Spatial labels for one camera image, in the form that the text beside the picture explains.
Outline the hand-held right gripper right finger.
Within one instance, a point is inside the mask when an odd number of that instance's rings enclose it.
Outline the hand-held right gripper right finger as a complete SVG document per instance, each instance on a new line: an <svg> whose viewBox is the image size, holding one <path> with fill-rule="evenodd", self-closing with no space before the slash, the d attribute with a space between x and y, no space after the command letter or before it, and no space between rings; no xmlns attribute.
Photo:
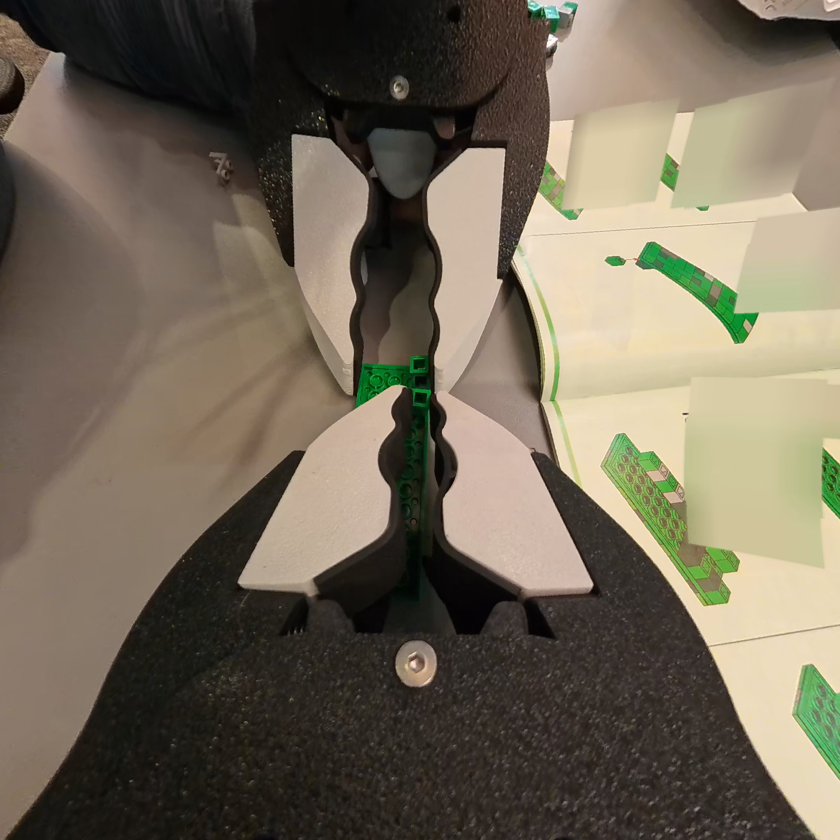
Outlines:
<svg viewBox="0 0 840 840"><path fill-rule="evenodd" d="M428 579L450 616L590 595L592 577L530 448L449 392L432 408L438 489Z"/></svg>

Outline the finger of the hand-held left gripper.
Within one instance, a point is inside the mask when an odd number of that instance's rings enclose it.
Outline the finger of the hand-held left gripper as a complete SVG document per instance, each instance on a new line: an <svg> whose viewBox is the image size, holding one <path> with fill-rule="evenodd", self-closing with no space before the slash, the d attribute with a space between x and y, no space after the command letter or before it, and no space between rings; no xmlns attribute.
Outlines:
<svg viewBox="0 0 840 840"><path fill-rule="evenodd" d="M434 300L436 389L452 388L473 356L497 299L503 148L468 148L433 176L426 219L439 253Z"/></svg>
<svg viewBox="0 0 840 840"><path fill-rule="evenodd" d="M353 253L369 219L370 178L329 137L291 137L294 269L318 349L342 391L354 392Z"/></svg>

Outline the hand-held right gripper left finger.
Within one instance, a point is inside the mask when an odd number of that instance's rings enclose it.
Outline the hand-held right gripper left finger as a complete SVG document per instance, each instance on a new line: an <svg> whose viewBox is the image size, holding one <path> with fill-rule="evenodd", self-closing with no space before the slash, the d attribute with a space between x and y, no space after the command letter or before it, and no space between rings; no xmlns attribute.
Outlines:
<svg viewBox="0 0 840 840"><path fill-rule="evenodd" d="M318 436L238 585L336 601L350 616L388 595L406 569L398 483L407 435L408 389L393 385Z"/></svg>

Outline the green building brick plate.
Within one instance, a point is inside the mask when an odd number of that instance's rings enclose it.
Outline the green building brick plate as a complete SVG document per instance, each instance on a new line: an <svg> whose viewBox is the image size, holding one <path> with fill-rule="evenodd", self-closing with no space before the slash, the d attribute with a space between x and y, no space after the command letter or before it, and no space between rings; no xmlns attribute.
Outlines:
<svg viewBox="0 0 840 840"><path fill-rule="evenodd" d="M424 555L424 509L427 477L428 416L431 402L429 362L426 356L413 356L407 365L362 364L356 406L369 402L387 388L401 385L413 398L413 418L404 449L406 467L398 489L406 526L406 571L395 593L417 601Z"/></svg>

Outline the building instruction booklet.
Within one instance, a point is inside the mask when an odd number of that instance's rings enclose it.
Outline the building instruction booklet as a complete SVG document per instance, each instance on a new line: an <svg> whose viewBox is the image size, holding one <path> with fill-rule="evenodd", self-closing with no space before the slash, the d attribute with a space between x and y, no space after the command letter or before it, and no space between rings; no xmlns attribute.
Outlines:
<svg viewBox="0 0 840 840"><path fill-rule="evenodd" d="M823 444L820 565L690 544L682 496L691 379L838 385L838 312L736 316L755 221L804 207L788 192L673 209L693 117L675 116L654 202L594 211L560 209L574 123L552 122L513 268L561 467L663 571L782 792L814 837L838 838L838 440Z"/></svg>

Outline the dark ribbed cloth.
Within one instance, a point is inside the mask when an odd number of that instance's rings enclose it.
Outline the dark ribbed cloth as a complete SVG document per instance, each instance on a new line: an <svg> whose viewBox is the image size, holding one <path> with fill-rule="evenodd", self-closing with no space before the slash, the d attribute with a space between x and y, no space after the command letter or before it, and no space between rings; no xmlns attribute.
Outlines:
<svg viewBox="0 0 840 840"><path fill-rule="evenodd" d="M247 1L6 1L38 46L158 98L247 111L256 47Z"/></svg>

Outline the black round knob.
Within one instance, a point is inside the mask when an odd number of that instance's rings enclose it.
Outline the black round knob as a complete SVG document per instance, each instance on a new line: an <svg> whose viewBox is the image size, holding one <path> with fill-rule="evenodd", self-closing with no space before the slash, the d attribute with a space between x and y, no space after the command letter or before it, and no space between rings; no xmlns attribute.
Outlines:
<svg viewBox="0 0 840 840"><path fill-rule="evenodd" d="M13 113L25 96L25 78L15 63L5 56L0 58L0 114Z"/></svg>

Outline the white printed paper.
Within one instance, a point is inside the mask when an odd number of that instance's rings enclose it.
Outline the white printed paper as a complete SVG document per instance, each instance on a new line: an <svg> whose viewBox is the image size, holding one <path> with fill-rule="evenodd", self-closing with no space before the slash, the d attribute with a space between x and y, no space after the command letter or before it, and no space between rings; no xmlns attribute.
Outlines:
<svg viewBox="0 0 840 840"><path fill-rule="evenodd" d="M765 20L799 19L838 22L838 1L741 1L741 4Z"/></svg>

